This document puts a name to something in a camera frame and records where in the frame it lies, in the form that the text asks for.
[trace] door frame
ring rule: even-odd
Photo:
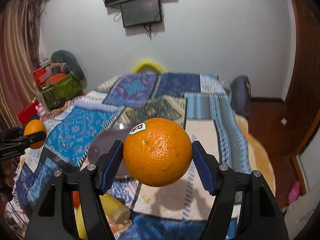
[[[293,5],[294,18],[295,18],[295,24],[296,24],[296,53],[295,53],[291,82],[290,82],[289,90],[288,90],[288,93],[287,93],[287,96],[286,96],[286,99],[284,102],[285,106],[287,105],[288,100],[291,96],[292,87],[293,87],[293,80],[294,80],[296,72],[297,72],[297,65],[298,65],[298,61],[299,61],[299,50],[300,50],[300,25],[299,25],[297,5],[296,5],[296,0],[291,0],[291,1],[292,1],[292,5]],[[291,160],[292,160],[292,163],[293,163],[295,170],[297,172],[298,181],[301,186],[302,195],[304,195],[308,192],[308,187],[306,185],[304,173],[301,170],[301,165],[300,165],[299,161],[297,160],[297,158],[304,151],[304,149],[308,146],[310,141],[313,139],[315,133],[317,132],[317,128],[318,128],[319,123],[320,123],[320,109],[319,109],[315,119],[313,120],[313,123],[312,123],[310,129],[308,130],[308,132],[304,136],[303,140],[301,141],[301,143],[299,144],[299,146],[297,147],[297,149],[293,152],[293,154],[291,156]]]

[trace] floor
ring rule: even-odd
[[[287,139],[296,132],[280,121],[285,116],[282,103],[252,102],[247,118],[249,133],[266,149],[276,177],[276,200],[280,208],[287,206],[287,195],[297,180],[290,161],[291,145]]]

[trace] bed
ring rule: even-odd
[[[112,126],[154,117],[182,126],[191,141],[199,140],[207,153],[233,170],[260,170],[275,194],[268,155],[249,134],[246,119],[234,114],[229,100],[214,75],[128,74],[107,80],[45,122],[44,146],[21,157],[6,221],[23,236],[28,217],[56,170],[74,172],[88,165],[92,141]],[[196,240],[214,200],[203,189],[193,162],[180,180],[166,187],[116,179],[109,193],[131,209],[130,224],[113,231],[116,239]],[[235,235],[240,203],[241,193],[237,193],[227,239]]]

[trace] curtain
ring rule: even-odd
[[[43,101],[32,73],[39,67],[41,3],[11,0],[0,14],[0,130],[20,126],[17,114],[34,97]]]

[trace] pink toy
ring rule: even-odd
[[[299,196],[300,196],[300,183],[296,181],[293,184],[291,191],[289,192],[289,195],[287,198],[288,205],[295,202]]]
[[[36,110],[38,115],[40,116],[40,121],[44,122],[50,119],[47,109],[45,109],[45,107],[41,103],[36,106]]]

